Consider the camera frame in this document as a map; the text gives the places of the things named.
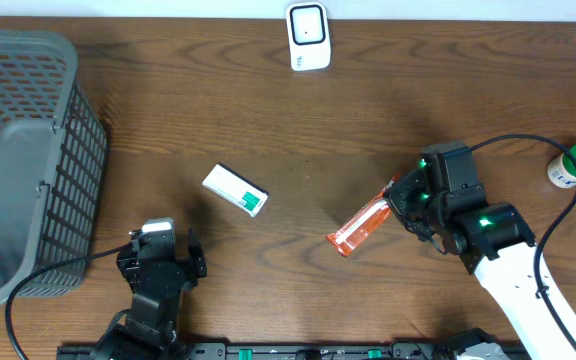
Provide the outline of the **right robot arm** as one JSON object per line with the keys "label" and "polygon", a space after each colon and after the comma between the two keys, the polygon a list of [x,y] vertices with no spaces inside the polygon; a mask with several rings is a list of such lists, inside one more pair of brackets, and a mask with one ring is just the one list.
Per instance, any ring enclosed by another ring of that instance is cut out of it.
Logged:
{"label": "right robot arm", "polygon": [[543,257],[555,228],[536,237],[515,206],[489,203],[473,150],[462,142],[424,148],[418,168],[384,199],[408,232],[460,258],[531,358],[576,359],[576,314]]}

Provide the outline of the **white barcode scanner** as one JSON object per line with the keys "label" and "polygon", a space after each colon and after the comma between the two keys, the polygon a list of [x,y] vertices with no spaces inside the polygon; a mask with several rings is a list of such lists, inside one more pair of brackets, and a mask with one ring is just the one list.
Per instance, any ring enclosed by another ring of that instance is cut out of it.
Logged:
{"label": "white barcode scanner", "polygon": [[295,3],[286,10],[290,65],[295,72],[327,68],[331,40],[327,10],[315,1]]}

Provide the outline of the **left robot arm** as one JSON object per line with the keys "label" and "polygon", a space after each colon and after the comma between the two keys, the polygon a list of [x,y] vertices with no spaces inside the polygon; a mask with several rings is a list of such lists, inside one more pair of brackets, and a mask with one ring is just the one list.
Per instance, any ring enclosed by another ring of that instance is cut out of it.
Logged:
{"label": "left robot arm", "polygon": [[172,230],[131,234],[127,248],[117,255],[117,267],[132,291],[131,307],[114,318],[90,353],[92,359],[173,359],[182,297],[207,276],[200,241],[190,231],[188,255],[176,255]]}

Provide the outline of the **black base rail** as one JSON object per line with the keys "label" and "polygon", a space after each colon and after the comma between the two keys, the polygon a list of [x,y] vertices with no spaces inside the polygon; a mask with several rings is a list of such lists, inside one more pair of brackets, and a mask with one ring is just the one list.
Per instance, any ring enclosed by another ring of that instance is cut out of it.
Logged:
{"label": "black base rail", "polygon": [[510,359],[530,355],[519,342],[499,343],[480,328],[439,342],[400,339],[393,343],[344,344],[243,344],[211,340],[181,342],[157,348],[125,336],[92,344],[68,344],[57,348],[55,358],[64,359],[181,359],[181,360],[344,360],[344,359]]}

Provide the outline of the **grey plastic basket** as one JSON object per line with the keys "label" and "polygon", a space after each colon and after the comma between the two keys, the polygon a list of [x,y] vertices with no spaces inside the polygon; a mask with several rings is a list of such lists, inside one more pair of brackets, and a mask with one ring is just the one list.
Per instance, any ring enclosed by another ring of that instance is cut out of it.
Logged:
{"label": "grey plastic basket", "polygon": [[0,305],[83,280],[107,135],[65,37],[0,30]]}

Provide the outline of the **white green box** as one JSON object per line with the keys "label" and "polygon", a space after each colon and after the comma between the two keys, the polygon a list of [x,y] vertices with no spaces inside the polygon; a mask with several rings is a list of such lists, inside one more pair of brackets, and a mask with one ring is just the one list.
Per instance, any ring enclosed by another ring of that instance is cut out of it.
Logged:
{"label": "white green box", "polygon": [[269,194],[220,163],[202,181],[202,185],[254,218]]}

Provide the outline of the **orange chocolate bar wrapper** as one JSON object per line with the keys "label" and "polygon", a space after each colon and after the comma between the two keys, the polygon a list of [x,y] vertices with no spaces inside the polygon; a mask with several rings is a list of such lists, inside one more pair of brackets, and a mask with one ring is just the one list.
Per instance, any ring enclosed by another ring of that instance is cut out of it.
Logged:
{"label": "orange chocolate bar wrapper", "polygon": [[340,255],[344,257],[350,256],[371,233],[391,217],[392,210],[384,195],[385,191],[391,188],[399,178],[400,175],[394,175],[388,184],[355,215],[338,230],[326,235],[326,240]]}

